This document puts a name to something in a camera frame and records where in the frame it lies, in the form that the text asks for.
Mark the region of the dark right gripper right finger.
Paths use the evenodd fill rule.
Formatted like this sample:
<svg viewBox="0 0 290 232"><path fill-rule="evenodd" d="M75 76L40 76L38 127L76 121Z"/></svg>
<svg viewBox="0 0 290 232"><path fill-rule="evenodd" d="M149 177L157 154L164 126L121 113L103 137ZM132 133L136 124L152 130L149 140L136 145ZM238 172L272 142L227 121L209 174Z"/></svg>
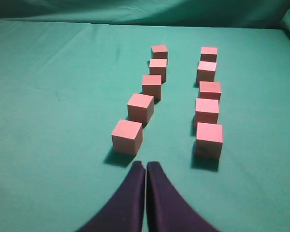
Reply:
<svg viewBox="0 0 290 232"><path fill-rule="evenodd" d="M147 164L146 214L150 232L217 232L178 193L161 164Z"/></svg>

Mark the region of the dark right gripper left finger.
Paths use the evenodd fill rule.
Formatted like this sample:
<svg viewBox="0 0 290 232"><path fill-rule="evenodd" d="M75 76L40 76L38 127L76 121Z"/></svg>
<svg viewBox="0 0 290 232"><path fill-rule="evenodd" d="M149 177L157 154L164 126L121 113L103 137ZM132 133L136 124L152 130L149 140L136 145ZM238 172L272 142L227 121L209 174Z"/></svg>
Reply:
<svg viewBox="0 0 290 232"><path fill-rule="evenodd" d="M79 232L140 232L145 204L145 168L134 161L124 181Z"/></svg>

